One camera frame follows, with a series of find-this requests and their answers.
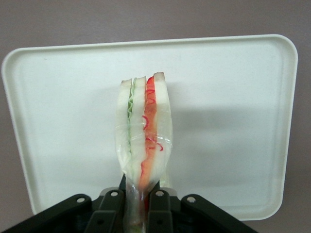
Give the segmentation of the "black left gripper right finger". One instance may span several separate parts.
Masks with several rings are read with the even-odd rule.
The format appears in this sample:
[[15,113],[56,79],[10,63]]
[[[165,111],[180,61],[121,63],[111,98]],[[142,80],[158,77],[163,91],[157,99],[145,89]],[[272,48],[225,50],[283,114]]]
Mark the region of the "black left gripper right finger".
[[149,195],[147,233],[172,233],[173,217],[170,195],[163,189],[154,190]]

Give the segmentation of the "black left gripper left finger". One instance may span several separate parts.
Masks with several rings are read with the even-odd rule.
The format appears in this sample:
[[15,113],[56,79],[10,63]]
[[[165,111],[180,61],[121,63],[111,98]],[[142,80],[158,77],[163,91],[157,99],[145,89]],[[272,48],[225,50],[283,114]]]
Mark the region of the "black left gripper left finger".
[[110,189],[94,211],[86,226],[86,233],[122,233],[125,194],[120,189]]

